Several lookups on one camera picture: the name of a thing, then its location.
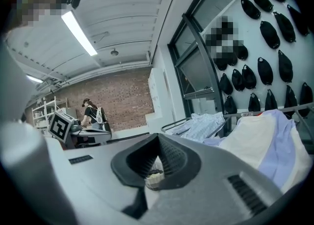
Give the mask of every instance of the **person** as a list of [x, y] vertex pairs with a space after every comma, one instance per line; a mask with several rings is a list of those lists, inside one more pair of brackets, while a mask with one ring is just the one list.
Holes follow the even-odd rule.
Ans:
[[102, 124], [99, 124], [95, 119], [97, 115], [97, 106], [93, 104], [93, 102], [90, 99], [84, 99], [82, 107], [86, 107], [84, 119], [82, 121], [82, 126], [86, 125], [87, 117], [90, 117], [91, 118], [90, 123], [92, 124], [92, 128], [101, 130]]

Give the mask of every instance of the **ceiling sprinkler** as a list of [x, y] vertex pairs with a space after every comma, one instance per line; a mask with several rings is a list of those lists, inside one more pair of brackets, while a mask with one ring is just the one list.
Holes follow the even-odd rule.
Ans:
[[118, 54], [119, 54], [119, 52], [116, 51], [116, 48], [113, 49], [113, 51], [111, 52], [111, 55], [112, 55], [112, 56], [117, 56]]

